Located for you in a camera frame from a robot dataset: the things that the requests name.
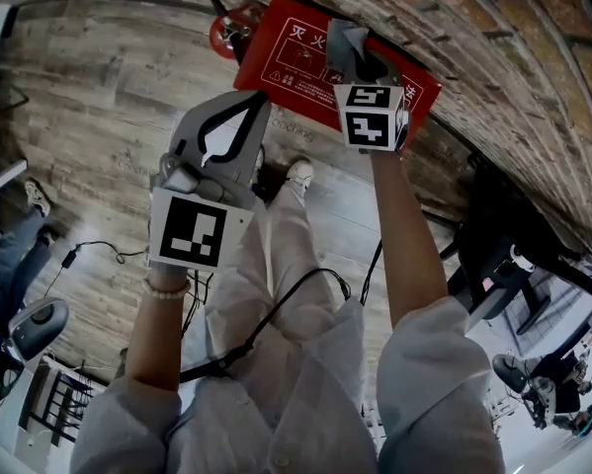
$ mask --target bracelet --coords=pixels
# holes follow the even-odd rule
[[[178,291],[160,291],[152,287],[146,277],[141,280],[141,287],[144,290],[144,293],[160,300],[177,300],[179,298],[184,298],[186,293],[188,293],[190,286],[192,286],[192,283],[186,279],[186,284],[184,284],[184,287]]]

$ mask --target chair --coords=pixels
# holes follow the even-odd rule
[[[11,346],[21,361],[41,353],[62,333],[69,319],[67,302],[41,298],[22,309],[8,323]]]
[[[479,155],[471,155],[469,164],[475,176],[468,221],[441,258],[459,253],[461,267],[448,289],[469,311],[471,326],[495,318],[522,291],[530,316],[517,334],[526,333],[550,305],[550,298],[537,297],[529,283],[535,266],[592,295],[592,279],[565,261],[578,261],[580,255],[563,245],[524,194]]]

